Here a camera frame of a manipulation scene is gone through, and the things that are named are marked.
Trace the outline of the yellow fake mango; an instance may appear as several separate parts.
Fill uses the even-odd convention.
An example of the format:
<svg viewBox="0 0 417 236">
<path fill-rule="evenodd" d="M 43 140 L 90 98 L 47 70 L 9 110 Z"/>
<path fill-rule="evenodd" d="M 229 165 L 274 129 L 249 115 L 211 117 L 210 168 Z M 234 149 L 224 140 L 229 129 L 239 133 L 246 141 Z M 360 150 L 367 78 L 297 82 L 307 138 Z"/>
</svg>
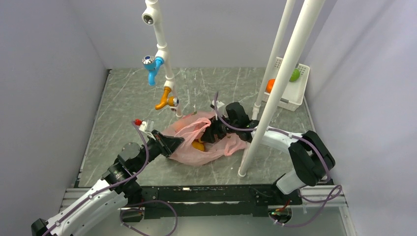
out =
<svg viewBox="0 0 417 236">
<path fill-rule="evenodd" d="M 203 151 L 203 152 L 206 150 L 204 142 L 202 142 L 200 140 L 194 140 L 192 142 L 192 147 L 199 150 L 199 151 Z"/>
</svg>

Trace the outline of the pink plastic bag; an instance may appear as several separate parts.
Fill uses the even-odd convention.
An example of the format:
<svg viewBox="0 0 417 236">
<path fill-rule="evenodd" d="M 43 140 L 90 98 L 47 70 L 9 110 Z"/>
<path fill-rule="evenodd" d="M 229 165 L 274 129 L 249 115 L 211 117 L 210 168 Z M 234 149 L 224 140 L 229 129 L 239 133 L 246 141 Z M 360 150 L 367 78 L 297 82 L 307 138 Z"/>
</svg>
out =
<svg viewBox="0 0 417 236">
<path fill-rule="evenodd" d="M 208 130 L 212 112 L 194 112 L 169 125 L 161 133 L 166 136 L 184 138 L 184 142 L 174 151 L 170 159 L 191 166 L 201 166 L 222 156 L 231 156 L 245 149 L 246 142 L 237 134 L 227 134 L 213 144 L 202 140 L 204 131 Z"/>
</svg>

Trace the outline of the orange fake fruit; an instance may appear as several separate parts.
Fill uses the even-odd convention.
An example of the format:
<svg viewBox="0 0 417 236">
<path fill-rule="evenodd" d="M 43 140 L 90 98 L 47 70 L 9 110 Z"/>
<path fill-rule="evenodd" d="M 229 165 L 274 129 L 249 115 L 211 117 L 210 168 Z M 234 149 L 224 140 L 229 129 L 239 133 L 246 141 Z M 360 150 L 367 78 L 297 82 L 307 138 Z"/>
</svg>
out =
<svg viewBox="0 0 417 236">
<path fill-rule="evenodd" d="M 268 80 L 268 83 L 267 83 L 267 86 L 266 86 L 265 92 L 267 92 L 267 93 L 271 93 L 271 90 L 272 90 L 272 88 L 273 88 L 274 83 L 275 83 L 275 79 L 270 79 L 270 80 Z"/>
</svg>

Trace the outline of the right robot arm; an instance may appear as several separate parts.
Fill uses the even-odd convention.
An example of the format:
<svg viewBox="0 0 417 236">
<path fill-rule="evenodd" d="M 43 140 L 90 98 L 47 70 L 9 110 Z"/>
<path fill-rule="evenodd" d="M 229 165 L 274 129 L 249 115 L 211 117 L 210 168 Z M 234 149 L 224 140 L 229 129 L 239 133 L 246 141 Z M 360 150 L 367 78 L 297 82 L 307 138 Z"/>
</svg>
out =
<svg viewBox="0 0 417 236">
<path fill-rule="evenodd" d="M 228 134 L 236 134 L 238 140 L 251 143 L 259 121 L 250 119 L 244 107 L 233 102 L 225 107 L 225 115 L 215 114 L 209 118 L 209 126 L 199 138 L 203 143 L 213 144 Z M 290 133 L 268 127 L 261 139 L 263 145 L 287 153 L 293 169 L 278 178 L 271 190 L 271 198 L 283 204 L 294 191 L 315 186 L 335 166 L 335 160 L 321 138 L 314 131 Z"/>
</svg>

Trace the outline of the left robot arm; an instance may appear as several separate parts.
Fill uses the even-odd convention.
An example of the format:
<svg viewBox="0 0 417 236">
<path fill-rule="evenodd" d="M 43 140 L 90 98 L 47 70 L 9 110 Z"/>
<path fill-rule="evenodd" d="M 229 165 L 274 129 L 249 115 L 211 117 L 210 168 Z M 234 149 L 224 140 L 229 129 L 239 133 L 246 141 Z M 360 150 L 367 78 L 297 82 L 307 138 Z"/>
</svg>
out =
<svg viewBox="0 0 417 236">
<path fill-rule="evenodd" d="M 34 236 L 80 236 L 120 207 L 139 207 L 157 203 L 157 194 L 142 188 L 137 176 L 160 155 L 170 157 L 184 138 L 151 131 L 142 145 L 123 146 L 114 163 L 79 199 L 48 220 L 37 219 L 31 225 Z"/>
</svg>

